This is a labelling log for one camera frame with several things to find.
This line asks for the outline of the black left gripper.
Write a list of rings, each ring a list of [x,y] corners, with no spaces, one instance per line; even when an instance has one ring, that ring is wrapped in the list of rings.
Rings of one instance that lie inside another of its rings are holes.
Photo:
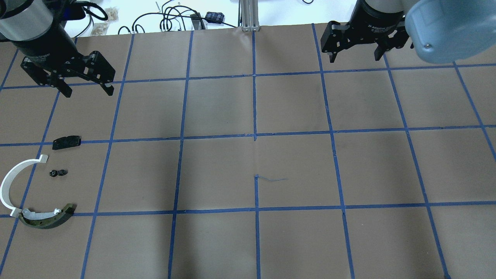
[[[72,88],[61,78],[79,77],[101,85],[108,96],[113,96],[115,69],[98,51],[82,55],[60,24],[53,23],[37,38],[21,41],[20,51],[25,55],[23,69],[37,85],[57,87],[70,98]]]

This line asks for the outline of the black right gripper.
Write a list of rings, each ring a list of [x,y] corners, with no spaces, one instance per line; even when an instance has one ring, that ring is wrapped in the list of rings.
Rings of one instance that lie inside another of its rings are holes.
[[[320,39],[322,53],[334,63],[337,53],[356,45],[377,44],[374,60],[392,49],[401,49],[409,39],[405,27],[405,0],[358,0],[348,22],[330,21]]]

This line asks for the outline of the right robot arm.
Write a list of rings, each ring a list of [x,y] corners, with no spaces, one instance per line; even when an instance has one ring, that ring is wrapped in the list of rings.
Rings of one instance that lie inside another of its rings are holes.
[[[320,44],[334,62],[340,51],[374,43],[378,61],[411,40],[421,60],[444,64],[494,46],[495,29],[494,0],[358,0],[348,22],[326,25]]]

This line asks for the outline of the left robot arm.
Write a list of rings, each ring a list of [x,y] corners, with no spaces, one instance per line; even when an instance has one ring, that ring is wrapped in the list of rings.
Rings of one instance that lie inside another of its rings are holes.
[[[24,54],[23,71],[39,86],[55,87],[69,98],[72,89],[64,78],[78,77],[114,93],[115,69],[99,52],[81,54],[64,23],[90,15],[101,21],[109,17],[94,2],[78,0],[2,0],[1,41],[11,42]]]

